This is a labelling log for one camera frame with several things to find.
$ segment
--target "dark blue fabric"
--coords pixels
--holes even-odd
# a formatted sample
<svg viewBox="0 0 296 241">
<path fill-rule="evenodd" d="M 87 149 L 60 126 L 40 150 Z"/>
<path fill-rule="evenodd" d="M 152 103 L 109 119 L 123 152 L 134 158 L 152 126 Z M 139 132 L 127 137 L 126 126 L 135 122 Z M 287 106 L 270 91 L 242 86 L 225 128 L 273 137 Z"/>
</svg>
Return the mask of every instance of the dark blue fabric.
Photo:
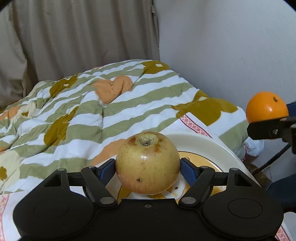
<svg viewBox="0 0 296 241">
<path fill-rule="evenodd" d="M 287 104 L 288 110 L 289 110 L 289 116 L 293 117 L 296 116 L 296 102 L 292 102 L 290 104 Z"/>
<path fill-rule="evenodd" d="M 278 201 L 283 209 L 296 207 L 296 174 L 280 179 L 270 185 L 267 193 Z"/>
</svg>

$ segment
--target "white stripe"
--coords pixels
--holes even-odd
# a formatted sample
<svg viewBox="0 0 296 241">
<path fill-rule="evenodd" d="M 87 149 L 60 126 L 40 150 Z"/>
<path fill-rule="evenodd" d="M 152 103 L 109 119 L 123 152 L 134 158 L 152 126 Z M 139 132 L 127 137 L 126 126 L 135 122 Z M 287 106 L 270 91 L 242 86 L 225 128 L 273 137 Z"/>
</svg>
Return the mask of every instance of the white stripe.
<svg viewBox="0 0 296 241">
<path fill-rule="evenodd" d="M 23 123 L 21 123 L 17 129 L 17 133 L 19 136 L 29 133 L 34 127 L 48 124 L 45 121 L 39 120 L 37 117 L 33 119 L 29 119 Z"/>
<path fill-rule="evenodd" d="M 26 179 L 19 179 L 16 181 L 16 183 L 12 184 L 10 187 L 8 187 L 5 191 L 8 192 L 15 192 L 17 189 L 22 190 L 32 190 L 37 185 L 39 185 L 43 179 L 28 176 Z"/>
<path fill-rule="evenodd" d="M 87 86 L 90 82 L 92 82 L 94 79 L 96 79 L 96 77 L 89 79 L 88 81 L 86 81 L 85 83 L 82 83 L 80 85 L 78 85 L 75 89 L 70 89 L 68 91 L 65 92 L 60 92 L 56 97 L 54 97 L 53 99 L 51 99 L 50 101 L 48 101 L 44 106 L 43 106 L 43 110 L 48 107 L 52 102 L 56 101 L 59 98 L 62 97 L 69 97 L 72 94 L 77 93 L 78 91 L 80 91 L 84 86 Z"/>
<path fill-rule="evenodd" d="M 4 136 L 0 139 L 0 141 L 4 141 L 7 144 L 11 144 L 17 137 L 15 135 Z"/>
<path fill-rule="evenodd" d="M 100 71 L 98 69 L 97 72 L 93 73 L 93 75 L 97 75 L 97 76 L 100 76 L 102 74 L 107 75 L 107 74 L 110 74 L 110 73 L 115 72 L 115 71 L 123 70 L 125 67 L 133 66 L 133 65 L 138 65 L 138 67 L 136 67 L 137 69 L 143 69 L 143 66 L 141 65 L 141 63 L 147 62 L 147 61 L 149 61 L 149 60 L 141 60 L 141 61 L 129 62 L 129 63 L 123 64 L 123 65 L 120 65 L 118 67 L 114 67 L 112 69 L 107 69 L 107 70 L 104 70 L 104 71 Z"/>
<path fill-rule="evenodd" d="M 82 103 L 84 103 L 84 102 L 87 102 L 87 101 L 90 101 L 90 100 L 96 100 L 96 101 L 99 101 L 99 97 L 97 96 L 97 94 L 96 94 L 95 91 L 88 92 L 88 93 L 83 97 L 83 99 L 81 100 L 80 104 L 82 104 Z"/>
<path fill-rule="evenodd" d="M 45 145 L 44 143 L 44 135 L 45 133 L 41 133 L 39 134 L 38 138 L 36 140 L 33 140 L 33 141 L 27 141 L 26 143 L 23 143 L 21 145 L 17 145 L 17 146 L 14 146 L 11 148 L 12 149 L 15 149 L 19 146 L 23 146 L 23 145 L 29 145 L 29 146 L 32 146 L 32 145 Z"/>
<path fill-rule="evenodd" d="M 112 103 L 131 100 L 131 99 L 143 96 L 153 90 L 161 89 L 163 87 L 170 87 L 172 85 L 186 83 L 186 82 L 187 81 L 185 81 L 182 78 L 179 78 L 178 76 L 173 76 L 161 81 L 160 83 L 147 83 L 143 85 L 138 85 L 132 91 L 127 91 L 122 95 L 118 96 L 115 100 L 113 100 Z"/>
<path fill-rule="evenodd" d="M 22 104 L 28 104 L 29 102 L 37 100 L 38 98 L 43 98 L 43 99 L 49 98 L 50 97 L 50 93 L 49 93 L 50 88 L 51 88 L 51 86 L 47 87 L 43 90 L 40 90 L 38 92 L 38 94 L 36 95 L 36 97 L 33 97 L 27 101 L 24 101 Z"/>
<path fill-rule="evenodd" d="M 64 104 L 64 103 L 68 103 L 68 102 L 70 102 L 71 100 L 78 99 L 78 98 L 80 98 L 81 96 L 77 96 L 77 97 L 73 97 L 73 98 L 69 98 L 69 99 L 61 100 L 61 101 L 57 102 L 57 103 L 56 103 L 56 104 L 55 104 L 50 110 L 48 110 L 47 112 L 44 112 L 44 113 L 42 113 L 42 114 L 36 116 L 36 118 L 37 118 L 38 120 L 41 120 L 41 121 L 46 121 L 47 118 L 48 118 L 49 116 L 51 116 L 52 114 L 54 114 L 54 113 L 56 112 L 56 110 L 57 110 L 62 104 Z"/>
<path fill-rule="evenodd" d="M 208 129 L 215 133 L 216 136 L 220 136 L 245 120 L 246 114 L 240 107 L 238 107 L 238 110 L 233 113 L 221 111 L 220 118 L 214 123 L 210 124 Z"/>
<path fill-rule="evenodd" d="M 86 126 L 101 126 L 102 116 L 100 114 L 80 114 L 75 116 L 69 123 L 68 126 L 73 126 L 77 124 L 82 124 Z"/>
<path fill-rule="evenodd" d="M 146 111 L 161 107 L 163 105 L 177 105 L 181 103 L 187 103 L 192 101 L 194 95 L 196 94 L 197 89 L 192 87 L 187 91 L 183 92 L 180 96 L 175 97 L 166 97 L 161 100 L 155 100 L 147 104 L 140 104 L 136 107 L 127 108 L 115 115 L 106 116 L 103 119 L 103 128 L 112 126 L 120 121 L 129 120 L 133 117 L 143 115 Z"/>
<path fill-rule="evenodd" d="M 8 126 L 8 128 L 6 128 L 5 126 L 4 127 L 2 127 L 1 129 L 0 129 L 0 133 L 7 133 L 8 132 L 8 129 L 9 129 L 9 126 Z"/>
<path fill-rule="evenodd" d="M 57 146 L 54 152 L 54 159 L 59 160 L 60 158 L 71 157 L 92 159 L 97 156 L 109 143 L 119 139 L 127 139 L 128 137 L 143 130 L 157 127 L 162 121 L 175 117 L 176 113 L 177 111 L 170 108 L 163 110 L 159 114 L 152 114 L 148 116 L 145 120 L 132 125 L 129 130 L 124 131 L 117 136 L 105 139 L 102 144 L 89 140 L 74 139 L 67 144 Z"/>
<path fill-rule="evenodd" d="M 124 60 L 124 61 L 121 61 L 121 62 L 119 62 L 119 63 L 125 63 L 125 62 L 128 62 L 128 61 L 130 61 L 130 60 Z M 135 61 L 132 61 L 132 62 L 133 62 L 133 63 L 137 63 L 137 62 L 142 63 L 142 62 L 146 62 L 146 61 L 150 61 L 150 60 L 142 60 L 142 59 L 136 60 L 136 59 L 135 59 Z M 102 68 L 104 68 L 104 67 L 107 67 L 107 66 L 110 66 L 110 65 L 112 65 L 112 64 L 117 64 L 117 63 L 110 63 L 110 64 L 106 64 L 106 65 L 103 65 L 103 66 L 94 67 L 93 69 L 89 69 L 89 70 L 87 70 L 87 71 L 84 71 L 84 73 L 91 72 L 91 71 L 95 70 L 95 68 L 96 68 L 97 70 L 100 70 L 100 69 L 102 69 Z"/>
<path fill-rule="evenodd" d="M 54 157 L 53 154 L 41 152 L 41 153 L 38 153 L 37 155 L 25 158 L 24 160 L 22 160 L 21 163 L 22 164 L 36 163 L 46 167 L 54 162 L 53 157 Z"/>
</svg>

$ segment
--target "screw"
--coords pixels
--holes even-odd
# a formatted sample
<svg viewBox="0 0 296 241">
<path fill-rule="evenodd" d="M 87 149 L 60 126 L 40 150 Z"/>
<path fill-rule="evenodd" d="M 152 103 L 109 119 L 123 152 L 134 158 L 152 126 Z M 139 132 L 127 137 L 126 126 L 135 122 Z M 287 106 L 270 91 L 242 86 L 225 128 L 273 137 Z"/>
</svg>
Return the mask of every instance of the screw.
<svg viewBox="0 0 296 241">
<path fill-rule="evenodd" d="M 182 203 L 184 204 L 194 204 L 196 199 L 194 197 L 184 197 L 181 199 Z"/>
<path fill-rule="evenodd" d="M 279 133 L 279 131 L 278 131 L 277 129 L 274 129 L 274 130 L 272 131 L 272 133 L 276 136 L 276 135 Z"/>
<path fill-rule="evenodd" d="M 102 197 L 102 198 L 100 199 L 100 202 L 101 202 L 102 204 L 111 204 L 111 203 L 113 203 L 114 201 L 115 201 L 115 199 L 112 198 L 112 197 Z"/>
</svg>

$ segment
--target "white wall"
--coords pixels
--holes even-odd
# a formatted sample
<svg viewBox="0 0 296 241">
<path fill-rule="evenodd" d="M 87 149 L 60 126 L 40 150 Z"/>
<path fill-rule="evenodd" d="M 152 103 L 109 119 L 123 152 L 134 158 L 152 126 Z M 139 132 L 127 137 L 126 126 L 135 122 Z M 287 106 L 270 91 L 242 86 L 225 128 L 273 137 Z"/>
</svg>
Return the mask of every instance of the white wall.
<svg viewBox="0 0 296 241">
<path fill-rule="evenodd" d="M 154 4 L 160 59 L 195 87 L 242 108 L 259 91 L 275 92 L 286 103 L 296 100 L 296 13 L 283 0 Z M 266 142 L 255 163 L 261 165 L 277 153 L 280 142 Z M 295 172 L 290 150 L 272 165 L 273 180 Z"/>
</svg>

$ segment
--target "orange pattern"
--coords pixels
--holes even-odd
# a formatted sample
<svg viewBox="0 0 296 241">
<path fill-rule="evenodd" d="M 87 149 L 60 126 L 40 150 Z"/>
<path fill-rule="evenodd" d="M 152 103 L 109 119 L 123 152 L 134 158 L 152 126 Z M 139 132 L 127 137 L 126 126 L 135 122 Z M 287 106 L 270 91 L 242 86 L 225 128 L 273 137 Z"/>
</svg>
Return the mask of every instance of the orange pattern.
<svg viewBox="0 0 296 241">
<path fill-rule="evenodd" d="M 5 111 L 1 116 L 0 116 L 0 121 L 4 120 L 4 119 L 12 119 L 17 112 L 19 111 L 19 109 L 21 108 L 21 105 L 15 106 L 10 108 L 9 110 Z"/>
<path fill-rule="evenodd" d="M 104 104 L 111 103 L 117 96 L 126 91 L 130 91 L 133 82 L 130 77 L 126 75 L 117 76 L 113 81 L 99 79 L 92 84 L 96 89 L 95 92 Z"/>
<path fill-rule="evenodd" d="M 94 160 L 92 161 L 91 165 L 97 165 L 112 156 L 116 155 L 118 152 L 118 149 L 120 148 L 121 144 L 125 141 L 125 139 L 119 139 L 117 141 L 113 141 L 106 145 L 103 150 L 100 152 L 99 155 L 97 155 Z"/>
</svg>

